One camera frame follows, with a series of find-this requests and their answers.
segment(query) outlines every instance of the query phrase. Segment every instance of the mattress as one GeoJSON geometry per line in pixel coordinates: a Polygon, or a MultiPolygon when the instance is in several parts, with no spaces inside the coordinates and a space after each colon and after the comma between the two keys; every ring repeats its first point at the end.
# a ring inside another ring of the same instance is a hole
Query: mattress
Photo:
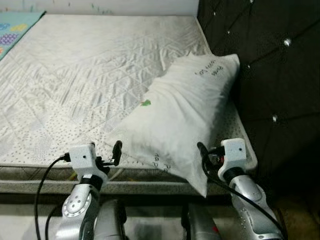
{"type": "MultiPolygon", "coordinates": [[[[191,16],[45,15],[0,61],[0,192],[35,193],[46,167],[73,144],[103,139],[141,102],[172,61],[210,53],[191,16]]],[[[247,168],[255,153],[229,101],[217,142],[244,138],[247,168]]],[[[69,193],[72,169],[58,163],[44,188],[69,193]]],[[[197,194],[183,179],[127,160],[102,190],[119,194],[197,194]]],[[[220,190],[209,186],[209,193],[220,190]]]]}

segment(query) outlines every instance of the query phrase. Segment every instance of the black cable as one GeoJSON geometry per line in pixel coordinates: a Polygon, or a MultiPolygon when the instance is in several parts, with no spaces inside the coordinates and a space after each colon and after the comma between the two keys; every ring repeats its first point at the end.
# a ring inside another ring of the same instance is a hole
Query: black cable
{"type": "Polygon", "coordinates": [[[49,213],[46,222],[45,222],[45,240],[49,240],[49,222],[51,217],[54,215],[54,213],[58,210],[62,208],[62,204],[55,206],[51,212],[49,213]]]}
{"type": "Polygon", "coordinates": [[[202,169],[204,171],[204,174],[208,177],[208,179],[210,179],[214,184],[218,185],[219,187],[233,193],[234,195],[237,195],[239,198],[245,200],[247,203],[251,204],[253,207],[255,207],[256,209],[258,209],[262,214],[264,214],[268,219],[270,219],[270,221],[281,231],[284,240],[288,240],[288,233],[287,231],[284,230],[284,228],[281,227],[281,225],[277,222],[277,220],[275,220],[269,213],[266,212],[266,210],[264,210],[262,207],[260,207],[258,204],[256,204],[255,202],[253,202],[252,200],[250,200],[249,198],[245,197],[244,195],[242,195],[240,192],[234,190],[233,188],[227,186],[226,184],[214,179],[207,170],[206,167],[206,161],[204,160],[205,157],[202,158],[202,169]]]}
{"type": "Polygon", "coordinates": [[[35,223],[35,232],[36,232],[36,237],[38,240],[41,240],[41,235],[40,235],[40,230],[39,230],[39,222],[38,222],[38,202],[39,202],[39,195],[40,195],[40,191],[42,188],[42,185],[44,184],[44,181],[49,173],[49,171],[51,170],[51,168],[59,161],[64,160],[65,156],[61,156],[59,157],[57,160],[55,160],[53,163],[51,163],[51,165],[46,169],[41,182],[39,184],[38,190],[36,191],[36,195],[34,198],[34,223],[35,223]]]}

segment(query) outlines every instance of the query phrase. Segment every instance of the black upholstered headboard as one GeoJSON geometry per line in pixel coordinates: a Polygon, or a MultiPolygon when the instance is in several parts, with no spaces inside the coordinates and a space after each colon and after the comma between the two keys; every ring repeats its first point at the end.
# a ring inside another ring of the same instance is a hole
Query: black upholstered headboard
{"type": "Polygon", "coordinates": [[[320,1],[200,0],[198,20],[213,54],[240,58],[232,97],[260,179],[319,166],[320,1]]]}

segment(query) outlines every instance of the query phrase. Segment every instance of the pillow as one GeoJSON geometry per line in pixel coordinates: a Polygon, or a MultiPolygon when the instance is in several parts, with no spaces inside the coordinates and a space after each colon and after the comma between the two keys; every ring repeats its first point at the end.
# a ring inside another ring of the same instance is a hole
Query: pillow
{"type": "Polygon", "coordinates": [[[202,196],[207,177],[197,142],[216,138],[232,84],[240,67],[236,54],[177,58],[154,79],[143,102],[108,134],[106,143],[123,142],[136,161],[185,178],[202,196]]]}

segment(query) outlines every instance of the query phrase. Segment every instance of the colorful blanket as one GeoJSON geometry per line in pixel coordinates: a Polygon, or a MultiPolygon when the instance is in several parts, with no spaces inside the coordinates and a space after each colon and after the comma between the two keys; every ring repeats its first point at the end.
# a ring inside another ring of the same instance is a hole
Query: colorful blanket
{"type": "Polygon", "coordinates": [[[45,12],[0,13],[0,60],[45,12]]]}

